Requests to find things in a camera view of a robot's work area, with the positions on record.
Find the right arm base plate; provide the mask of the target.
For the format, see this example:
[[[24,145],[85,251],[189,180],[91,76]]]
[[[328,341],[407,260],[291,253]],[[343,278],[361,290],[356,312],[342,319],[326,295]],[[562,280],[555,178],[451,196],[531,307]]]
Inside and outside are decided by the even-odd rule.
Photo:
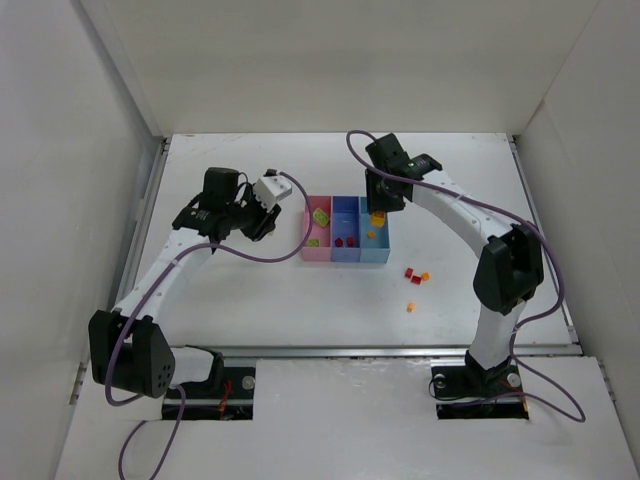
[[[506,396],[521,391],[514,365],[489,379],[463,365],[434,366],[431,374],[429,393],[436,400],[439,420],[529,419],[525,401]]]

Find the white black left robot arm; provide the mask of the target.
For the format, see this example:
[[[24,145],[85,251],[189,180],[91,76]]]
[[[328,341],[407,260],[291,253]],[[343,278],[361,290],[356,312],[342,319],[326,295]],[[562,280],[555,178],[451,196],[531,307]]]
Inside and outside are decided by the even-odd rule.
[[[180,210],[162,250],[147,273],[109,311],[89,321],[90,357],[95,382],[135,398],[159,398],[180,385],[216,389],[224,361],[195,346],[172,347],[163,329],[174,303],[192,277],[235,230],[254,241],[275,228],[280,202],[292,192],[290,181],[274,170],[244,184],[238,171],[212,167],[203,187]]]

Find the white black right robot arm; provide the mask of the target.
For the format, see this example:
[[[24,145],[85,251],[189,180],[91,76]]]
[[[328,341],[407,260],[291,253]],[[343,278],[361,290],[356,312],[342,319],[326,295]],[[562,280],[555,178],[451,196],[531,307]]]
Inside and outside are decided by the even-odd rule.
[[[365,151],[373,164],[365,173],[370,211],[401,211],[411,202],[441,220],[478,258],[473,290],[481,310],[468,357],[484,371],[501,367],[509,358],[511,332],[544,279],[533,229],[474,204],[438,161],[427,154],[409,157],[393,134]]]

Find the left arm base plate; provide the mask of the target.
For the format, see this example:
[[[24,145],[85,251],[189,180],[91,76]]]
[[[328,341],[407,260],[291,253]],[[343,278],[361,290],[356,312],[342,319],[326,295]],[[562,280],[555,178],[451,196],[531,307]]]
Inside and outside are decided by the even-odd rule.
[[[212,380],[183,383],[183,421],[249,421],[253,419],[256,363],[226,361]]]

